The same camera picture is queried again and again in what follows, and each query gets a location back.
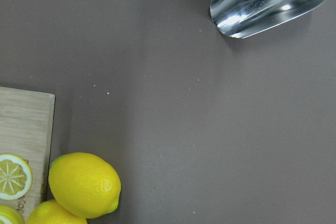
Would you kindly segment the lemon half slice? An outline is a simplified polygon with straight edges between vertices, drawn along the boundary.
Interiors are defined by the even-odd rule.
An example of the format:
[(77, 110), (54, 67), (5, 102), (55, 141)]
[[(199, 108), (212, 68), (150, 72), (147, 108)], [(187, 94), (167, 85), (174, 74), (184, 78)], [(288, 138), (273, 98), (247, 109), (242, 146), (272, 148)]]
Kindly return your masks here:
[(1, 205), (2, 224), (25, 224), (22, 214), (13, 207)]
[(14, 154), (1, 154), (1, 199), (16, 200), (31, 188), (33, 173), (29, 164)]

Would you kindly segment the wooden cutting board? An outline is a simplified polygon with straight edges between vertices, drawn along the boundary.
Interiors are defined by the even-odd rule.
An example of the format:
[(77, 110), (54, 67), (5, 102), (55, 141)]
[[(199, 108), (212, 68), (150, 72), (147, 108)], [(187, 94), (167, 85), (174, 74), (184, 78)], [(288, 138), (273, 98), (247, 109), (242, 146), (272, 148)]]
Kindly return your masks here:
[(1, 153), (18, 155), (31, 167), (33, 183), (26, 195), (1, 200), (24, 219), (46, 199), (55, 96), (1, 88)]

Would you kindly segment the yellow whole lemon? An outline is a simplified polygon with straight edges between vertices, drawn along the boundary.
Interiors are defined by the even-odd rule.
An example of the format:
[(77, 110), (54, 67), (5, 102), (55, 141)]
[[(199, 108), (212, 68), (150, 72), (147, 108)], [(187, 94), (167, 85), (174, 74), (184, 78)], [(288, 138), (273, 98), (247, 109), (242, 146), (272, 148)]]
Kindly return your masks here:
[(48, 182), (55, 200), (72, 214), (94, 219), (119, 205), (121, 180), (116, 170), (90, 153), (59, 156), (50, 165)]
[(65, 208), (63, 208), (55, 200), (48, 200), (38, 205), (29, 215), (26, 223), (31, 224), (87, 224), (87, 220), (78, 217)]

